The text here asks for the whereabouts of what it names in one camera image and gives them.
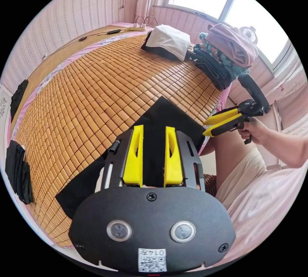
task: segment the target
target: folded clothes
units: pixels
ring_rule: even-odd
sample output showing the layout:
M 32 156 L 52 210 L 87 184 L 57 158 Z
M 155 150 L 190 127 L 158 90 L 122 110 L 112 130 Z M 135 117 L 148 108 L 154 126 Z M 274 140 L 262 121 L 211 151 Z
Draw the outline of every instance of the folded clothes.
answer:
M 15 194 L 25 204 L 33 202 L 30 181 L 30 167 L 24 161 L 25 150 L 17 142 L 11 140 L 6 150 L 5 172 Z
M 240 67 L 252 66 L 259 55 L 257 47 L 245 34 L 222 23 L 213 26 L 205 39 Z
M 205 37 L 207 33 L 200 33 L 199 38 L 201 40 L 200 49 L 210 56 L 212 56 L 218 63 L 221 63 L 225 66 L 228 72 L 231 75 L 232 80 L 234 81 L 237 77 L 244 73 L 249 73 L 249 69 L 240 67 L 234 62 L 232 62 L 222 51 L 217 49 L 211 43 L 209 43 Z
M 19 107 L 19 104 L 21 102 L 21 99 L 23 97 L 23 94 L 25 93 L 25 90 L 28 86 L 28 80 L 22 81 L 17 88 L 17 91 L 12 96 L 11 101 L 11 121 L 13 121 L 13 118 L 17 112 L 17 109 Z
M 141 49 L 171 60 L 184 61 L 190 45 L 190 36 L 169 25 L 156 26 Z
M 166 126 L 174 127 L 189 136 L 197 151 L 204 142 L 202 134 L 205 129 L 164 97 L 160 97 L 130 128 L 136 125 L 143 125 L 144 128 L 142 172 L 143 184 L 146 186 L 163 187 Z M 56 200 L 69 218 L 94 193 L 107 154 L 108 150 L 56 195 Z
M 205 75 L 212 81 L 214 86 L 223 91 L 232 83 L 232 77 L 229 71 L 221 63 L 218 63 L 208 53 L 194 47 L 195 54 L 191 55 L 191 59 L 195 61 L 195 65 L 201 69 Z

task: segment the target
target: bamboo mat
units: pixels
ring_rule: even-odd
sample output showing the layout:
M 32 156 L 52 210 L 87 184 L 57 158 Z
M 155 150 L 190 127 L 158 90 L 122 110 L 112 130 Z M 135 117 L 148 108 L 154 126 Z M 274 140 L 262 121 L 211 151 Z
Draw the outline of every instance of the bamboo mat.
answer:
M 55 195 L 164 96 L 202 124 L 220 92 L 192 62 L 146 53 L 144 36 L 89 52 L 57 74 L 29 106 L 16 135 L 25 146 L 31 212 L 59 246 L 71 246 Z

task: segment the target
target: white pants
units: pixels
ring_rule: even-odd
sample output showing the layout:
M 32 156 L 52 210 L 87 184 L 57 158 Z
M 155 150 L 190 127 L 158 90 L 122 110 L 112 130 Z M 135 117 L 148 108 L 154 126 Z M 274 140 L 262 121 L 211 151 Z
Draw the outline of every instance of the white pants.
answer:
M 234 168 L 217 190 L 216 198 L 228 210 L 233 201 L 266 171 L 265 162 L 255 147 Z

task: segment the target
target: label sticker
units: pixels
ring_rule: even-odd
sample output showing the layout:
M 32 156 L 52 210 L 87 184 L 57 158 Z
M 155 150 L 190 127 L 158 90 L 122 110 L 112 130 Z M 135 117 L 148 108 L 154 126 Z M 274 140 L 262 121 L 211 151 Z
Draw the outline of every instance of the label sticker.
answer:
M 166 249 L 138 249 L 138 269 L 145 273 L 166 272 Z

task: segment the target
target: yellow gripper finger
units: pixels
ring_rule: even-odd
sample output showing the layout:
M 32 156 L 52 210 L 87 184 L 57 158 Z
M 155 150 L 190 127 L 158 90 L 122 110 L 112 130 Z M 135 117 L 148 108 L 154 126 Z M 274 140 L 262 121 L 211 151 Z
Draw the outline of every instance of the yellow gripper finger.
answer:
M 210 116 L 206 119 L 206 121 L 203 123 L 204 125 L 216 125 L 220 122 L 223 122 L 229 118 L 232 118 L 238 114 L 238 109 L 232 109 L 230 111 L 222 112 L 220 114 Z
M 220 129 L 219 134 L 222 134 L 226 131 L 229 131 L 231 128 L 230 128 L 230 126 L 228 126 L 228 123 L 237 119 L 237 118 L 239 118 L 239 117 L 241 117 L 241 116 L 242 116 L 242 114 L 238 113 L 237 115 L 229 117 L 228 119 L 221 121 L 220 123 L 218 123 L 216 125 L 212 125 L 203 133 L 203 135 L 206 136 L 206 137 L 214 137 L 214 135 L 212 134 L 212 131 L 217 129 L 217 128 Z
M 143 125 L 135 126 L 128 149 L 123 181 L 142 187 Z
M 180 185 L 182 182 L 182 164 L 175 129 L 166 127 L 164 187 L 167 185 Z

